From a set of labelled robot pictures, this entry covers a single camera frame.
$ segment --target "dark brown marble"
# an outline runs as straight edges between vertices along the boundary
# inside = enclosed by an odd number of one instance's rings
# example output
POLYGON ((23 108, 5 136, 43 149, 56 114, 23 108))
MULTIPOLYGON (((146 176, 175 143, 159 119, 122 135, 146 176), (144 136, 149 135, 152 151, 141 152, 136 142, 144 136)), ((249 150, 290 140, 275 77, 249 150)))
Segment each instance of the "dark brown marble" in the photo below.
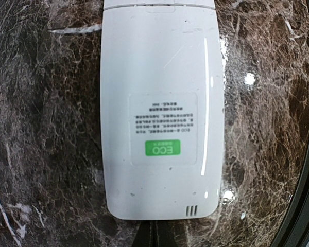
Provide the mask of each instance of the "dark brown marble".
MULTIPOLYGON (((100 33, 48 32, 92 25, 101 6, 0 1, 0 246, 130 246, 136 234, 138 222, 106 208, 100 33)), ((170 225, 179 246, 269 246, 309 136, 306 1, 216 6, 226 84, 221 201, 208 218, 170 225)))

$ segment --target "white device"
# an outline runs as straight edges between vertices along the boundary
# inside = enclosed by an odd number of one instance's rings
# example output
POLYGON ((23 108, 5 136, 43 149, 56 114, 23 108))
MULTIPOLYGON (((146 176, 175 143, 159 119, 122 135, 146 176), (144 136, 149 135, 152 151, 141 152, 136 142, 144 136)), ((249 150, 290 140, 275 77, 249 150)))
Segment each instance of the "white device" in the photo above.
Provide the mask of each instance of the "white device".
POLYGON ((105 0, 100 104, 114 216, 189 219, 216 209, 224 81, 213 0, 105 0))

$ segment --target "device top cap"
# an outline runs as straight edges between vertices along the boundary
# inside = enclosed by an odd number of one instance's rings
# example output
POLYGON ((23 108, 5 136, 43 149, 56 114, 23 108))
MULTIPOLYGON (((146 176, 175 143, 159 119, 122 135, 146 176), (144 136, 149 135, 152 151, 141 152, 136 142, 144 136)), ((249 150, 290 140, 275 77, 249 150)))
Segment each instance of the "device top cap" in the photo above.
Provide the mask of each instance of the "device top cap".
POLYGON ((147 4, 189 5, 215 9, 214 0, 105 0, 104 9, 147 4))

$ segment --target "scuff mark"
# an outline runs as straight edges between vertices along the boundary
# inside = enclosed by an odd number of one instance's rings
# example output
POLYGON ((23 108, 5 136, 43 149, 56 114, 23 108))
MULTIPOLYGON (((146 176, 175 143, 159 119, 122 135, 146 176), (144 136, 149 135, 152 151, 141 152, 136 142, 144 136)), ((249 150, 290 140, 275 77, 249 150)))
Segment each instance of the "scuff mark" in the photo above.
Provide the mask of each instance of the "scuff mark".
POLYGON ((33 206, 33 205, 32 205, 32 207, 34 207, 35 210, 37 211, 38 216, 39 216, 39 219, 40 219, 40 223, 41 223, 42 227, 45 227, 45 224, 44 224, 43 221, 42 221, 42 211, 39 211, 39 210, 38 210, 35 206, 33 206))
POLYGON ((9 224, 8 217, 7 217, 7 215, 6 215, 5 210, 3 209, 2 205, 1 205, 1 203, 0 203, 0 211, 1 211, 2 216, 4 217, 4 220, 5 220, 5 222, 6 222, 7 228, 8 228, 8 230, 9 230, 9 232, 10 232, 12 238, 14 239, 14 241, 16 242, 16 244, 17 244, 19 247, 22 247, 21 242, 17 239, 14 230, 12 229, 12 227, 11 227, 10 224, 9 224))
POLYGON ((169 62, 164 66, 164 68, 166 68, 166 67, 171 63, 171 61, 173 61, 173 59, 181 52, 181 50, 182 50, 184 47, 185 47, 185 45, 183 45, 183 46, 178 50, 178 52, 175 53, 174 56, 172 56, 172 58, 171 58, 171 59, 169 60, 169 62))
POLYGON ((102 23, 96 23, 89 27, 67 27, 64 29, 49 30, 49 32, 57 34, 74 34, 74 33, 92 33, 102 30, 102 23))

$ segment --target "glossy surface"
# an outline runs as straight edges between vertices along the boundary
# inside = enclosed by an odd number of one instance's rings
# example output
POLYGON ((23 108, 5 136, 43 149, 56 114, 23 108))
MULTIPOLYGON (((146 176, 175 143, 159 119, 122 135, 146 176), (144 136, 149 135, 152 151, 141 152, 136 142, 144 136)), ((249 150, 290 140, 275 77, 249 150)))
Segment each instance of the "glossy surface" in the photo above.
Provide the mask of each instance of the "glossy surface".
MULTIPOLYGON (((269 246, 308 141, 306 2, 216 8, 226 80, 220 207, 171 224, 179 246, 269 246)), ((100 36, 47 32, 96 23, 99 13, 98 1, 0 1, 0 205, 22 246, 130 246, 139 224, 106 208, 100 36)), ((14 244, 0 209, 0 247, 14 244)))

